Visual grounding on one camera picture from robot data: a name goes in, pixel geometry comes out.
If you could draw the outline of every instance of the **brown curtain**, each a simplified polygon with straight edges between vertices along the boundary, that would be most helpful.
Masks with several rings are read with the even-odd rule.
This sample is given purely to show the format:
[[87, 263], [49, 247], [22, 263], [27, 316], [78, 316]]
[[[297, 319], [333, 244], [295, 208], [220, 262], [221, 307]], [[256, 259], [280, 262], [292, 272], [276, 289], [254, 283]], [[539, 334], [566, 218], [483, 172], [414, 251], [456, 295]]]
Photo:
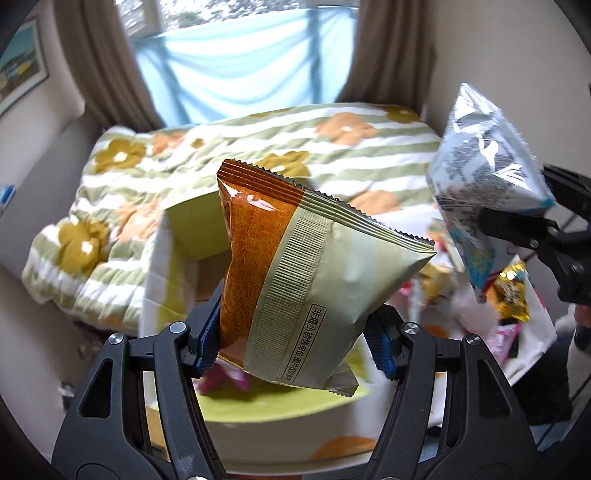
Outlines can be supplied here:
[[430, 0], [361, 0], [355, 49], [338, 102], [421, 112], [434, 64]]
[[113, 0], [54, 0], [66, 60], [88, 110], [105, 128], [164, 126]]

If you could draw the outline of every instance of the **blue sheet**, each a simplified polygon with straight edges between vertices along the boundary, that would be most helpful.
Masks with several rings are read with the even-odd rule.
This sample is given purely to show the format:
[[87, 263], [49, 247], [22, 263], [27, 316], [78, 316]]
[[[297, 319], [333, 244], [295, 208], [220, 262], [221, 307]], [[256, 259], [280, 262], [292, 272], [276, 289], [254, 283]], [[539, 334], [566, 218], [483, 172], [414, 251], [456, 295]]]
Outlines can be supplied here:
[[353, 50], [355, 10], [296, 9], [134, 41], [168, 127], [333, 102]]

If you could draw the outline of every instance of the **blue gripper pad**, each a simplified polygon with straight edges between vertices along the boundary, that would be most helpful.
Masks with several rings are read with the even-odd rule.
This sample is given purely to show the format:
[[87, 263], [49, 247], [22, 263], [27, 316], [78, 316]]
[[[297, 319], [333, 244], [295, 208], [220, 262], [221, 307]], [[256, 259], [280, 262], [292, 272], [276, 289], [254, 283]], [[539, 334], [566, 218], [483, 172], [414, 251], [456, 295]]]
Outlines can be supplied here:
[[199, 353], [194, 366], [202, 375], [213, 367], [220, 349], [220, 311], [221, 306], [218, 303], [197, 340]]
[[388, 379], [393, 380], [396, 374], [396, 362], [392, 354], [392, 339], [377, 315], [368, 316], [363, 335], [368, 343], [375, 366], [384, 372]]

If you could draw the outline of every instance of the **window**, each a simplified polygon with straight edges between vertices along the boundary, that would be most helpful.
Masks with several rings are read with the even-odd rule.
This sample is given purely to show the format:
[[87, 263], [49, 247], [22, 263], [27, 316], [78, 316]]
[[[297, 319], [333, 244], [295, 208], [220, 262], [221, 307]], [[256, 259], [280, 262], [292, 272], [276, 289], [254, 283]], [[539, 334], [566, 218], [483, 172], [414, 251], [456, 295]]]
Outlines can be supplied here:
[[115, 0], [125, 31], [145, 38], [165, 31], [297, 8], [358, 7], [359, 0]]
[[116, 2], [168, 127], [332, 103], [349, 73], [357, 0]]

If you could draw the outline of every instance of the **orange snack bag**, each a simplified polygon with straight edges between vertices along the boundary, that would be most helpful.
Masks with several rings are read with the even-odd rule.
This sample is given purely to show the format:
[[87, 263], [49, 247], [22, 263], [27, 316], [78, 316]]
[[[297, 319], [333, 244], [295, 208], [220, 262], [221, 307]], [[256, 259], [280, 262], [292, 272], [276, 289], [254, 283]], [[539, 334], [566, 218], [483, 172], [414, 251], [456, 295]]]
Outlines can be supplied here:
[[236, 160], [217, 181], [232, 251], [222, 356], [263, 380], [352, 395], [345, 355], [433, 243]]

